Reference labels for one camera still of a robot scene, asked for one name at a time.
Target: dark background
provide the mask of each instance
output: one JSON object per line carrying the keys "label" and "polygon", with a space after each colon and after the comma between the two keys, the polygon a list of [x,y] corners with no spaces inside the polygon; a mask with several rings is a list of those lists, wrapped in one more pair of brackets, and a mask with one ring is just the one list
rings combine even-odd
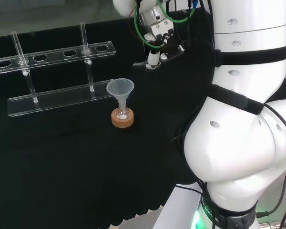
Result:
{"label": "dark background", "polygon": [[[127,105],[135,114],[126,131],[111,124],[114,98],[18,117],[7,99],[28,94],[21,72],[0,74],[0,229],[106,229],[164,205],[176,183],[195,179],[172,138],[203,101],[212,54],[204,15],[192,18],[185,54],[159,70],[134,69],[143,45],[127,20],[86,25],[88,42],[112,41],[117,54],[93,62],[94,80],[129,78]],[[179,28],[181,35],[186,28]],[[20,34],[24,53],[81,45],[77,26]],[[0,37],[0,57],[15,55],[11,37]],[[37,92],[87,83],[83,62],[31,70]],[[286,98],[286,81],[270,100]]]}

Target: white floor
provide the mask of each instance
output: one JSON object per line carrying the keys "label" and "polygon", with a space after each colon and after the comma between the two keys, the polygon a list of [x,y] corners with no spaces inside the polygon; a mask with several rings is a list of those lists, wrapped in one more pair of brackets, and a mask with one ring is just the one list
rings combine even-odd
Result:
{"label": "white floor", "polygon": [[0,0],[0,36],[120,18],[112,0]]}

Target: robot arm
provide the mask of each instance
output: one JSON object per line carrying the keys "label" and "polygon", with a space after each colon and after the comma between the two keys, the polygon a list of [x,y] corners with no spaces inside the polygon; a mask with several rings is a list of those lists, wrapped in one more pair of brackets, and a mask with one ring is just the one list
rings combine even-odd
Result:
{"label": "robot arm", "polygon": [[[135,0],[113,0],[113,3],[117,11],[127,17],[136,5]],[[156,0],[143,0],[139,13],[138,23],[147,32],[144,35],[145,40],[151,44],[156,44],[156,46],[165,45],[160,51],[145,46],[145,50],[150,50],[147,61],[142,63],[147,69],[156,69],[161,62],[166,62],[183,53],[183,47],[175,38],[173,22],[163,14]]]}
{"label": "robot arm", "polygon": [[[135,7],[134,0],[113,2],[123,15]],[[286,47],[286,0],[279,4],[277,0],[211,3],[215,49],[242,53]],[[140,13],[152,12],[155,7],[155,0],[143,0]],[[144,20],[141,23],[145,27],[157,25],[144,24]],[[157,37],[152,28],[148,31]],[[280,87],[285,74],[286,60],[222,65],[215,67],[212,83],[265,103]],[[269,105],[286,120],[286,100]],[[234,213],[246,212],[286,171],[286,127],[268,108],[255,115],[207,97],[186,134],[184,153],[193,172],[208,182],[207,189],[217,206]],[[211,228],[203,208],[200,215]],[[258,228],[257,220],[251,228]]]}

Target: green led light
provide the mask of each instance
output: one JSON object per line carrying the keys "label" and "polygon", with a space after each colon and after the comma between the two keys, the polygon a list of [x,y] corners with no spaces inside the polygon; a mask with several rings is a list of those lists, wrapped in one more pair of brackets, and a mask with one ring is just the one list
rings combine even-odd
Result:
{"label": "green led light", "polygon": [[196,211],[193,216],[191,229],[203,229],[203,228],[204,228],[204,223],[199,215],[199,212]]}

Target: white powder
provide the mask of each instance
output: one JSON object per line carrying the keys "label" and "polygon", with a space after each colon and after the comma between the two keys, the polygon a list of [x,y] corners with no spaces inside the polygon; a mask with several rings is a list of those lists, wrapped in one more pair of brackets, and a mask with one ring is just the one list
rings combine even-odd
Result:
{"label": "white powder", "polygon": [[127,118],[127,115],[125,115],[125,114],[123,114],[123,115],[117,115],[116,117],[123,120],[123,119],[126,119],[126,118]]}

